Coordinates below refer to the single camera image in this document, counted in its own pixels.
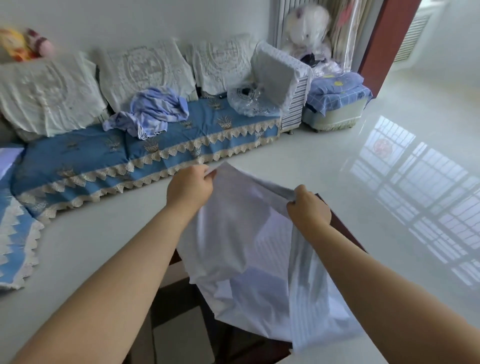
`white cloth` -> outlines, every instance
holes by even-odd
[[[240,34],[216,43],[202,41],[190,46],[187,60],[203,92],[218,95],[249,80],[250,60],[257,41]]]
[[[178,252],[217,320],[294,350],[361,327],[288,217],[292,190],[223,163]]]
[[[303,105],[307,102],[313,79],[310,66],[262,41],[253,54],[252,69],[255,80],[264,88],[265,95],[283,113],[288,114],[297,86],[303,77],[307,77]]]
[[[198,100],[192,69],[173,39],[102,50],[98,66],[100,88],[115,112],[128,111],[133,96],[149,87],[170,87],[187,101]]]
[[[0,67],[0,109],[15,129],[54,136],[92,124],[107,107],[82,53]]]

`person's left hand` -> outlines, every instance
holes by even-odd
[[[167,207],[180,208],[193,216],[208,201],[213,192],[213,178],[216,171],[208,176],[205,164],[180,170],[170,181],[167,189]]]

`forearm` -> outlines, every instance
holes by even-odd
[[[319,223],[311,243],[345,301],[389,363],[478,363],[479,331]]]
[[[175,207],[160,211],[63,304],[14,363],[121,363],[189,218]]]

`wooden door frame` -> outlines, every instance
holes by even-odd
[[[359,67],[364,85],[374,97],[382,88],[420,3],[421,0],[384,0],[382,4]]]

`blue checkered cloth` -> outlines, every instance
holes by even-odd
[[[339,77],[316,78],[312,81],[307,96],[307,107],[325,116],[328,111],[337,110],[366,97],[370,101],[373,94],[362,82],[363,78],[354,72]]]

